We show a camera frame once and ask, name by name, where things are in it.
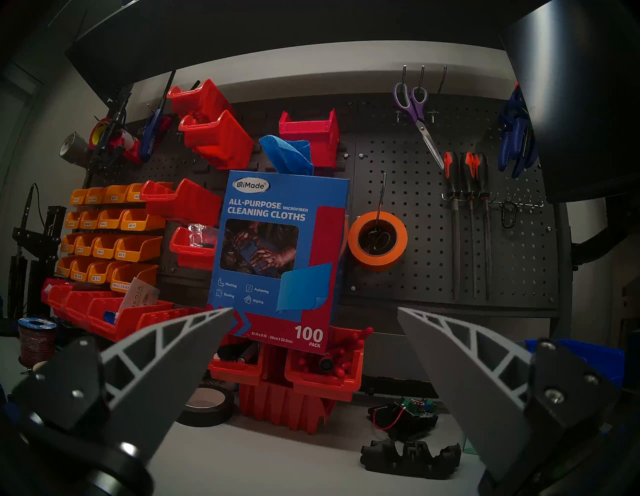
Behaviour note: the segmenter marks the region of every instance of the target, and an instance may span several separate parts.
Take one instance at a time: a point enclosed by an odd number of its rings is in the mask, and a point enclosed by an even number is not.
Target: screwdriver
[[[476,179],[479,185],[478,200],[484,201],[484,283],[486,300],[491,298],[492,256],[491,256],[491,217],[489,215],[489,167],[484,153],[476,154]]]
[[[444,175],[451,195],[451,234],[453,240],[453,299],[460,298],[460,162],[455,152],[444,154]]]
[[[474,201],[476,193],[474,187],[476,185],[476,160],[471,152],[464,155],[464,163],[461,164],[462,184],[465,191],[465,197],[469,202],[469,210],[471,212],[471,273],[473,276],[474,298],[476,297],[476,223],[474,221]]]

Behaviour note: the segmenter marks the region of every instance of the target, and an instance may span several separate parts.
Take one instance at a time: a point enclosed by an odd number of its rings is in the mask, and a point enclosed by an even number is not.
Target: wire spool
[[[176,422],[189,427],[213,427],[229,420],[233,411],[234,396],[228,390],[201,384]]]
[[[402,221],[388,212],[361,215],[349,230],[349,249],[364,269],[380,272],[393,267],[406,250],[408,240]]]
[[[60,158],[85,169],[89,166],[90,156],[89,145],[76,132],[69,134],[60,147]]]
[[[25,317],[18,320],[20,331],[19,361],[22,365],[32,367],[53,356],[57,327],[54,322],[37,317]]]

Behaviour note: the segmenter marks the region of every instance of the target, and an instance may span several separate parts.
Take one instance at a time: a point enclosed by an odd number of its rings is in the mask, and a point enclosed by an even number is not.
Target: black electrical tape roll
[[[200,385],[184,405],[176,422],[189,427],[220,425],[234,411],[234,396],[218,386]]]

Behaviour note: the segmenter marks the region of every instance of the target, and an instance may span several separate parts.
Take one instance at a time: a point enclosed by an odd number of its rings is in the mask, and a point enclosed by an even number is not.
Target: pegboard
[[[501,174],[495,167],[500,139],[497,112],[501,100],[453,95],[432,95],[435,124],[429,131],[441,152],[454,150],[484,152],[490,165],[492,191],[544,198],[541,170],[532,168],[518,180]],[[491,209],[493,241],[493,297],[484,298],[484,207],[476,203],[477,289],[471,289],[470,236],[468,206],[460,202],[461,298],[452,300],[451,210],[440,199],[445,192],[444,177],[432,160],[418,130],[403,114],[397,115],[390,95],[324,95],[234,104],[238,120],[254,139],[248,169],[272,172],[258,140],[265,134],[278,134],[278,121],[286,110],[293,120],[328,118],[335,108],[340,143],[333,172],[350,179],[349,214],[352,219],[377,208],[381,171],[387,172],[387,192],[383,209],[396,215],[407,227],[409,242],[403,258],[390,271],[370,273],[348,260],[343,296],[360,296],[416,303],[458,303],[484,307],[517,307],[531,310],[557,308],[557,255],[553,208],[518,213],[514,229],[500,225],[497,205]],[[144,121],[128,123],[129,132],[141,136]],[[184,146],[182,133],[174,120],[164,141],[147,164],[125,163],[109,177],[94,176],[92,186],[128,184],[146,180],[192,180],[209,191],[224,196],[228,172],[209,165]],[[183,305],[205,305],[211,272],[178,267],[176,255],[168,247],[177,227],[167,223],[163,250],[158,261],[157,285],[162,298]]]

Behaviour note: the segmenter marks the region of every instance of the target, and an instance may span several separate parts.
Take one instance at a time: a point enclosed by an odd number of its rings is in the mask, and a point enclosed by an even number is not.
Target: blue box
[[[349,181],[229,174],[209,293],[230,333],[324,353],[339,295]]]

